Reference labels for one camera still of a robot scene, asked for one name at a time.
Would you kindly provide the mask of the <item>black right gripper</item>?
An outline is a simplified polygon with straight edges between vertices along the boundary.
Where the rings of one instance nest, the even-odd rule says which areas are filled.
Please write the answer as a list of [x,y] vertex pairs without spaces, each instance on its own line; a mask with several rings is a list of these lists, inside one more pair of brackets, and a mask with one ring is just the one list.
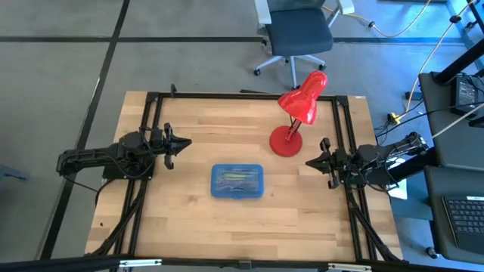
[[345,171],[349,163],[349,155],[345,150],[336,148],[335,151],[330,152],[330,139],[323,138],[320,143],[322,154],[317,158],[310,159],[306,165],[318,170],[323,175],[329,174],[328,187],[336,189],[340,186],[341,181],[337,177],[338,171]]

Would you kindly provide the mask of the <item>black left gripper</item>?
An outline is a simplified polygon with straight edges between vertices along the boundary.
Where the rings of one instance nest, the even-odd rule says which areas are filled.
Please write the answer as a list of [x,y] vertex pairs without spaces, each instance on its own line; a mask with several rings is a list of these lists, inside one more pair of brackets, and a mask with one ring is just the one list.
[[152,129],[152,149],[155,155],[164,155],[164,165],[168,170],[174,169],[172,156],[178,155],[191,144],[191,139],[173,135],[172,127],[168,122],[163,125],[163,129],[158,127]]

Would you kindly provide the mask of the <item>yellow highlighter pen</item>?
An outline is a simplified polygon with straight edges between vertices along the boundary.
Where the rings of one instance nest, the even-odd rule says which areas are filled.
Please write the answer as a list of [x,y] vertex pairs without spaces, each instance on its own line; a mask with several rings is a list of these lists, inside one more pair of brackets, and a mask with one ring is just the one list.
[[221,181],[244,181],[248,178],[250,178],[250,174],[244,174],[244,173],[223,173],[219,176],[219,179]]

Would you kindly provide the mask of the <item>blue plastic supply box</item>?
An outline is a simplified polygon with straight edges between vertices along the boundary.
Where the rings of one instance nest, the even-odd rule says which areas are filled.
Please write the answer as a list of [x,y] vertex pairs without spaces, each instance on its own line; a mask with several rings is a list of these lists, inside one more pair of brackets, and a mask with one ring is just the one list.
[[[227,182],[221,181],[219,176],[223,173],[244,173],[251,177],[243,182],[247,186],[245,191],[233,193],[218,193],[216,185]],[[215,198],[223,199],[258,199],[264,194],[264,170],[259,164],[215,164],[211,169],[210,193]]]

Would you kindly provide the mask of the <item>red desk lamp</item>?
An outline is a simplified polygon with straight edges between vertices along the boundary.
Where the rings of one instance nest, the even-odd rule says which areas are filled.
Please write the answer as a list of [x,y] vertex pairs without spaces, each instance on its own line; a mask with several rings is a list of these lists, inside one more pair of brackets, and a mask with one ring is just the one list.
[[327,75],[322,71],[314,71],[298,89],[278,99],[280,108],[290,116],[291,124],[279,126],[272,131],[269,145],[274,153],[291,157],[301,150],[303,137],[299,127],[301,124],[312,125],[315,122],[318,115],[317,100],[327,84]]

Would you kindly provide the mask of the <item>dark blue office chair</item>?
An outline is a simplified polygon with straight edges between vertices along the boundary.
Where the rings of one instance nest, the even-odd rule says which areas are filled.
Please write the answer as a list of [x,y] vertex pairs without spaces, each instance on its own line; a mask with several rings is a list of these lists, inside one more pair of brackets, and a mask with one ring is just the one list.
[[257,65],[253,74],[259,76],[261,69],[283,59],[290,64],[291,88],[297,89],[295,59],[303,59],[326,68],[324,60],[316,54],[332,49],[334,38],[330,31],[338,15],[355,12],[352,0],[335,0],[337,6],[327,17],[322,10],[326,0],[253,0],[256,10],[257,32],[267,39],[264,46],[271,49],[271,58]]

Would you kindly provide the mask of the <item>black side table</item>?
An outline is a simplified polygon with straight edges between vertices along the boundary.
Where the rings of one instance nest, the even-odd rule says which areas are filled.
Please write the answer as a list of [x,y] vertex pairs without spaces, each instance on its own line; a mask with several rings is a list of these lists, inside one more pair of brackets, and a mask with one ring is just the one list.
[[471,127],[464,119],[440,134],[439,131],[459,118],[449,109],[451,87],[435,83],[429,73],[421,73],[418,78],[430,131],[436,136],[433,152],[437,163],[448,168],[484,172],[484,128]]

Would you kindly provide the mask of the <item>black laptop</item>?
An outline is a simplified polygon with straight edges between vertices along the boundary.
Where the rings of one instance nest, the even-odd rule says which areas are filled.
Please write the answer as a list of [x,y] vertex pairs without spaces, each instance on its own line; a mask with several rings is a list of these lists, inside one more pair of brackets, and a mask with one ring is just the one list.
[[484,196],[431,199],[437,250],[447,259],[484,265]]

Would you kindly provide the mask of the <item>black crossbar with silver brackets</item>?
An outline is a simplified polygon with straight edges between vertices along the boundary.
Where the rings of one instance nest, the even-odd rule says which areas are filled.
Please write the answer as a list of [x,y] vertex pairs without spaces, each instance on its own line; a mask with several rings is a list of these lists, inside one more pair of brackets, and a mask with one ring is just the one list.
[[115,268],[157,266],[231,267],[239,270],[254,268],[300,268],[347,270],[356,272],[477,272],[447,267],[410,264],[406,261],[265,261],[196,258],[136,258],[133,255],[86,255],[74,258],[43,259],[0,263],[0,272],[98,272]]

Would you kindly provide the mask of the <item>black power adapter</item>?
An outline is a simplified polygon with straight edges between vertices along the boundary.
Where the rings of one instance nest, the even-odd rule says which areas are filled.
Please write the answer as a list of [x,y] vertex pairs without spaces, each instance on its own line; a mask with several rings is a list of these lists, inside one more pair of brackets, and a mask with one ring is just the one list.
[[456,76],[451,81],[451,109],[460,116],[477,107],[482,86],[479,80],[471,76]]

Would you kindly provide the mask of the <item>black stand beam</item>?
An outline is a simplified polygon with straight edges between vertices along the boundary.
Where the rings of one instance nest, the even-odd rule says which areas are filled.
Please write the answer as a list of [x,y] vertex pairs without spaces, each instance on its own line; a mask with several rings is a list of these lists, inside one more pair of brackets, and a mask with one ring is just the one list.
[[484,48],[472,47],[458,59],[451,63],[442,72],[435,74],[434,81],[439,84],[445,84],[451,81],[464,68],[468,67],[472,62],[484,55]]

